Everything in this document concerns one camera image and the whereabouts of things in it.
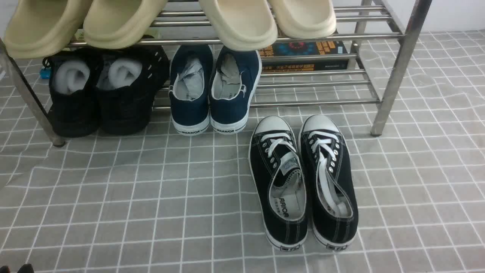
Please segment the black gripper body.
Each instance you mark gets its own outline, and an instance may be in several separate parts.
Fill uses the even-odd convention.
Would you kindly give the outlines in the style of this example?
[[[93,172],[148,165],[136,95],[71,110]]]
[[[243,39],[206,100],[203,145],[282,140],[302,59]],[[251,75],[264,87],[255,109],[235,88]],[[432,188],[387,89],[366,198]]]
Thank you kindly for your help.
[[[30,263],[26,263],[17,270],[17,273],[34,273],[34,269]]]

